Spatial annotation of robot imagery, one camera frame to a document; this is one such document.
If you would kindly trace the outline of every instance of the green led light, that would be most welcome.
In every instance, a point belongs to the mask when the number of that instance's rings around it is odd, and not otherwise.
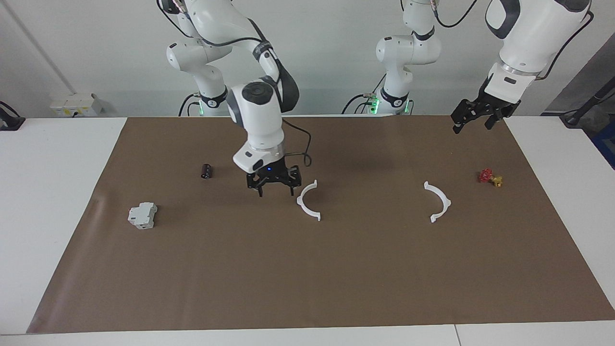
[[[371,109],[371,113],[378,114],[378,106],[380,106],[380,100],[375,99],[371,105],[373,106],[373,108]]]

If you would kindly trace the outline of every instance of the white table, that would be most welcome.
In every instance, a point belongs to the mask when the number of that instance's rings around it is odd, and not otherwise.
[[[0,346],[615,344],[613,321],[19,335],[124,123],[124,118],[30,119],[18,132],[0,132]],[[615,171],[580,130],[566,129],[559,119],[518,117],[506,123],[615,306]]]

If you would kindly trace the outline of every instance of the power outlet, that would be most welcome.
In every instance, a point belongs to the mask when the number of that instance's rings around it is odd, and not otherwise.
[[[65,100],[53,101],[50,108],[56,116],[70,118],[100,116],[103,110],[94,94],[67,95]]]

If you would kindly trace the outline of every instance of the white electrical component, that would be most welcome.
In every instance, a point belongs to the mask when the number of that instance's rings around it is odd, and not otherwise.
[[[102,105],[94,94],[67,95],[64,100],[53,101],[51,110],[57,116],[99,116]]]
[[[131,208],[128,214],[128,222],[140,230],[154,228],[154,215],[158,207],[154,203],[144,202],[138,207]]]

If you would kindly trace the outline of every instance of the black cylindrical object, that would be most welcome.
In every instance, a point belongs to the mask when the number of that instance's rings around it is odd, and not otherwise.
[[[583,116],[587,114],[590,109],[602,101],[613,89],[615,89],[615,77],[611,78],[611,80],[608,81],[602,89],[600,89],[591,99],[589,99],[589,101],[585,102],[585,104],[579,108],[575,114],[569,118],[564,118],[564,124],[568,127],[576,127],[581,118],[583,118]]]
[[[213,175],[213,168],[209,164],[204,164],[200,171],[200,177],[203,179],[211,179]]]

